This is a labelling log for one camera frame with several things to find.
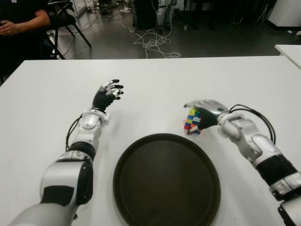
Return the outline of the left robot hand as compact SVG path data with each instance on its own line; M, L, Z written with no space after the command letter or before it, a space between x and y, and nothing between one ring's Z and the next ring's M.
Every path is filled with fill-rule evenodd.
M120 85L119 82L120 80L114 79L104 83L94 96L92 108L104 113L114 100L120 100L120 96L124 93L124 86Z

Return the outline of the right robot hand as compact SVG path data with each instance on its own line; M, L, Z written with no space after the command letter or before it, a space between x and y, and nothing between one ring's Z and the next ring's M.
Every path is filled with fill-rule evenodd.
M186 103L184 107L195 108L202 116L200 122L187 131L187 135L217 125L222 116L230 113L226 106L210 99L194 100Z

